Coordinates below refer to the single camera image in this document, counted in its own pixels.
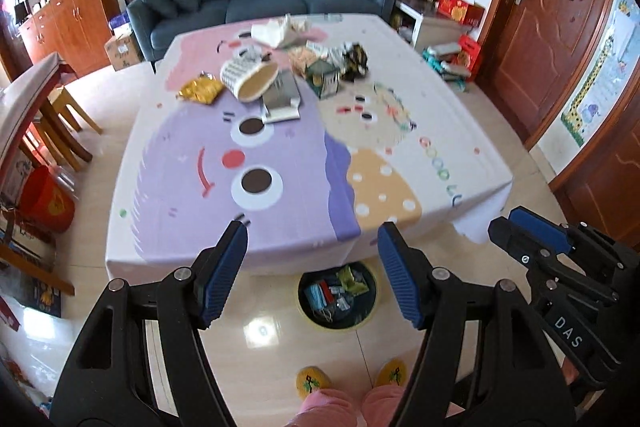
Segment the red cartoon nose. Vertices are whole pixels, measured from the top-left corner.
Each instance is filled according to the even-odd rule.
[[[227,169],[237,169],[244,163],[244,153],[238,149],[231,149],[222,156],[222,165]]]

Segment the red bucket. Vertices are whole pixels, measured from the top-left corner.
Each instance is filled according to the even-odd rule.
[[[52,232],[65,232],[76,211],[74,200],[58,186],[44,165],[27,178],[18,208],[25,218]]]

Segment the blue gripper pad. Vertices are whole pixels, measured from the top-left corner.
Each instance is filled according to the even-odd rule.
[[[531,212],[528,208],[523,206],[514,208],[509,214],[509,221],[525,229],[556,255],[569,253],[571,250],[571,244],[564,229]]]
[[[206,260],[197,269],[194,293],[201,309],[200,322],[204,328],[208,328],[212,321],[222,314],[231,286],[246,254],[247,241],[246,227],[238,221],[232,221],[218,244],[200,254],[204,255]]]
[[[378,253],[402,317],[410,321],[414,328],[422,329],[425,316],[420,305],[419,281],[422,279],[419,278],[424,273],[421,262],[428,265],[424,254],[409,248],[393,223],[384,223],[378,229]]]

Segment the pink pants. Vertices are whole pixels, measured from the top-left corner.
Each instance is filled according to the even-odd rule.
[[[386,427],[396,412],[404,387],[381,385],[369,391],[360,410],[368,427]],[[287,427],[356,427],[358,416],[349,395],[321,389],[306,397],[300,413]]]

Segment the round trash bin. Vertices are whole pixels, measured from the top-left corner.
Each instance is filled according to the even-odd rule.
[[[305,289],[310,285],[323,280],[325,277],[334,277],[343,267],[330,268],[317,272],[304,273],[298,283],[298,306],[302,314],[314,324],[328,330],[349,330],[361,326],[372,314],[378,296],[378,284],[376,278],[363,263],[349,263],[352,271],[362,274],[369,291],[353,297],[353,303],[348,311],[337,312],[332,320],[314,313],[305,295]]]
[[[58,233],[69,228],[76,211],[74,200],[58,186],[44,165],[29,174],[18,208],[27,219]]]

